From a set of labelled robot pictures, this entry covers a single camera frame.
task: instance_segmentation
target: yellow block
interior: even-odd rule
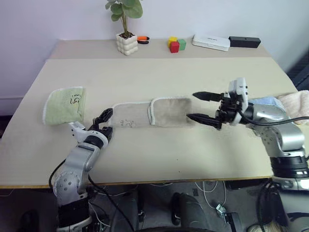
[[[170,37],[168,41],[168,46],[170,46],[171,42],[177,42],[177,37]]]

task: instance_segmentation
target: table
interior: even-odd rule
[[[245,77],[249,98],[295,92],[286,74],[260,45],[228,52],[195,47],[168,51],[165,40],[139,45],[125,57],[115,41],[59,41],[25,95],[0,142],[1,188],[44,188],[52,170],[76,146],[68,125],[45,126],[42,109],[55,89],[86,87],[86,127],[115,103],[155,97],[221,93]],[[214,116],[216,102],[193,100],[199,113]],[[309,129],[301,128],[309,138]],[[97,183],[234,180],[272,175],[260,138],[243,125],[221,131],[193,128],[116,128],[91,171]]]

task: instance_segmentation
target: black box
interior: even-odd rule
[[[231,47],[257,48],[261,43],[261,40],[259,38],[252,37],[230,36],[228,39],[231,41]]]

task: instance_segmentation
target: green leaf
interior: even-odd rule
[[[122,0],[122,3],[127,7],[132,7],[135,4],[135,0]]]
[[[109,8],[111,7],[112,4],[113,4],[112,2],[106,3],[106,4],[105,4],[105,9],[106,9],[106,10],[109,9]]]
[[[133,7],[127,7],[124,4],[122,5],[122,9],[124,13],[129,18],[140,18],[143,15],[143,8],[141,7],[140,0],[134,0]]]
[[[113,22],[118,21],[121,18],[122,14],[112,14],[111,18]]]
[[[111,11],[112,11],[115,15],[119,15],[119,14],[121,15],[121,14],[123,13],[121,4],[114,3],[114,4],[111,6]]]

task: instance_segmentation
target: red block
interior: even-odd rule
[[[169,46],[171,53],[176,53],[179,51],[179,43],[178,42],[171,42]]]

